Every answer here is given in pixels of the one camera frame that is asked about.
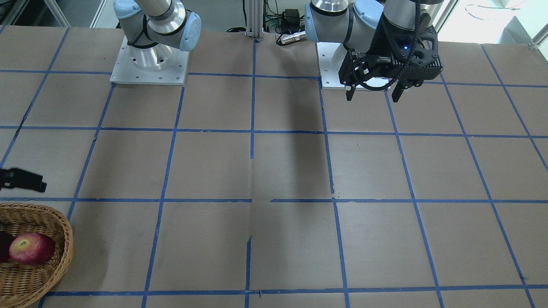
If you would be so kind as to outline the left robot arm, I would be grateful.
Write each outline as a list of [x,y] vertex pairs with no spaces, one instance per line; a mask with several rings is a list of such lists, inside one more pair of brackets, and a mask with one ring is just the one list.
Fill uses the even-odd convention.
[[384,91],[392,100],[437,78],[444,70],[432,18],[440,0],[312,0],[306,6],[309,41],[339,43],[344,58],[338,71],[346,99],[356,88]]

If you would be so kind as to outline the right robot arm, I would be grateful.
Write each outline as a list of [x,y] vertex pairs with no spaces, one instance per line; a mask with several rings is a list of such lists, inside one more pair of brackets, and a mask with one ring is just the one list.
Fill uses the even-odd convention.
[[125,33],[111,81],[117,84],[183,84],[188,55],[200,38],[200,16],[180,0],[116,0],[113,9]]

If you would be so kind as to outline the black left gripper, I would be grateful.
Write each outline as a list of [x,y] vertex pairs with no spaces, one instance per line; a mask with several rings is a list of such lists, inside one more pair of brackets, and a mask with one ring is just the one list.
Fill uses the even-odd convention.
[[[350,20],[348,37],[343,42],[346,55],[339,70],[339,80],[345,86],[347,101],[352,101],[358,86],[372,91],[381,91],[389,88],[391,84],[397,83],[392,92],[392,101],[397,103],[403,93],[411,88],[411,83],[399,81],[399,77],[413,56],[419,34],[424,31],[424,18],[415,18],[412,29],[414,39],[411,43],[411,50],[403,68],[400,68],[399,71],[396,71],[396,65],[392,63],[395,59],[392,55],[395,47],[392,47],[391,41],[396,28],[403,28],[392,23],[387,17],[378,18],[374,21],[374,25],[376,28],[372,29],[366,21],[361,20],[359,17],[353,17]],[[359,52],[352,37],[352,34],[361,28],[364,28],[368,34],[374,32],[370,37],[369,49],[365,53]]]

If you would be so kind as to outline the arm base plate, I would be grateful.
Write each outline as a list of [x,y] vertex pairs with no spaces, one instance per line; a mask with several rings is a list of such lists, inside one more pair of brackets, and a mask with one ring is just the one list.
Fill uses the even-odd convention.
[[110,82],[125,85],[183,86],[190,52],[158,44],[149,49],[129,46],[124,37]]
[[316,43],[320,78],[322,88],[327,90],[345,90],[340,83],[339,70],[346,55],[346,49],[341,43]]

